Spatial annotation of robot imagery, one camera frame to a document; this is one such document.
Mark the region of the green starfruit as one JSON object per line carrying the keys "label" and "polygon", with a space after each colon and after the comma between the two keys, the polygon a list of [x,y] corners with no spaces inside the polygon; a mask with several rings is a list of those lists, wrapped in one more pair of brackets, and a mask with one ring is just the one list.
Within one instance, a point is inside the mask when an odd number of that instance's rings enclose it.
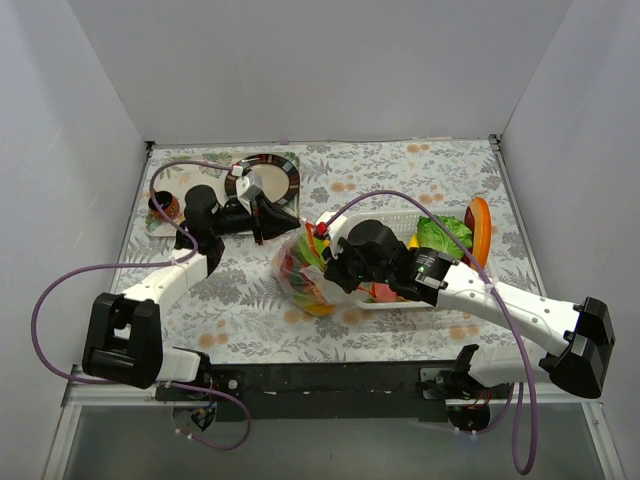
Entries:
{"label": "green starfruit", "polygon": [[315,265],[320,269],[326,267],[326,263],[322,256],[325,249],[323,242],[314,236],[311,236],[312,243],[309,243],[307,235],[299,235],[296,240],[296,249],[299,257],[304,264]]}

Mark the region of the clear zip bag orange zipper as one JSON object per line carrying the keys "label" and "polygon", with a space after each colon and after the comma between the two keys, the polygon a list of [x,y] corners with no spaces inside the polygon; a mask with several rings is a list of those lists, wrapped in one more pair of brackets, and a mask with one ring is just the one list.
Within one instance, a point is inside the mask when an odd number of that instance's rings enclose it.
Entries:
{"label": "clear zip bag orange zipper", "polygon": [[334,305],[337,308],[346,304],[352,304],[355,301],[364,301],[369,298],[370,289],[368,284],[360,285],[358,289],[351,294],[346,294],[339,285],[325,279],[324,273],[327,269],[327,265],[324,269],[320,269],[315,265],[307,265],[307,267],[303,269],[305,275],[313,282],[312,290],[309,293],[294,291],[290,286],[286,285],[281,279],[279,267],[286,254],[297,257],[301,261],[299,252],[296,249],[296,240],[299,235],[307,235],[309,243],[312,243],[311,236],[313,236],[313,225],[309,222],[304,222],[302,227],[282,244],[271,261],[271,274],[277,280],[283,293],[290,301],[291,297],[294,295],[306,296],[318,302]]}

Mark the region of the yellow green mango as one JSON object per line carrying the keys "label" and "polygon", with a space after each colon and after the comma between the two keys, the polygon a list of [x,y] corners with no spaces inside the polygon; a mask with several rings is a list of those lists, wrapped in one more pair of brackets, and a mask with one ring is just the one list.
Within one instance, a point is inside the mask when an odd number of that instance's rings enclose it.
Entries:
{"label": "yellow green mango", "polygon": [[332,315],[336,309],[334,305],[318,302],[306,296],[294,295],[291,297],[291,302],[305,313],[316,318]]}

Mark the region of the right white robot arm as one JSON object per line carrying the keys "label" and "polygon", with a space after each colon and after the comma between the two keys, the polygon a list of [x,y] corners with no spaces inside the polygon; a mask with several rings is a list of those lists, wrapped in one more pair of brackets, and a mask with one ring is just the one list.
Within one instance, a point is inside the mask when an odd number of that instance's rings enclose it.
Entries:
{"label": "right white robot arm", "polygon": [[400,297],[468,313],[517,333],[511,347],[465,346],[439,379],[429,381],[453,397],[520,382],[548,382],[587,399],[601,396],[615,335],[607,305],[588,297],[575,304],[483,281],[477,271],[445,253],[409,248],[380,221],[349,226],[345,217],[319,224],[325,242],[325,279],[345,292],[381,283]]}

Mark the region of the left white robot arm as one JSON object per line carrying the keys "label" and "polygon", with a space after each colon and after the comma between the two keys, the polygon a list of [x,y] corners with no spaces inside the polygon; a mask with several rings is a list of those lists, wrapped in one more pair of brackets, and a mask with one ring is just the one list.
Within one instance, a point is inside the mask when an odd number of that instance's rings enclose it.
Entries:
{"label": "left white robot arm", "polygon": [[224,253],[223,236],[250,232],[256,243],[300,226],[299,219],[252,189],[248,199],[218,202],[208,185],[185,195],[184,220],[167,266],[119,294],[103,293],[92,306],[82,368],[90,376],[141,389],[178,382],[193,400],[213,386],[207,355],[164,345],[161,317],[207,279]]}

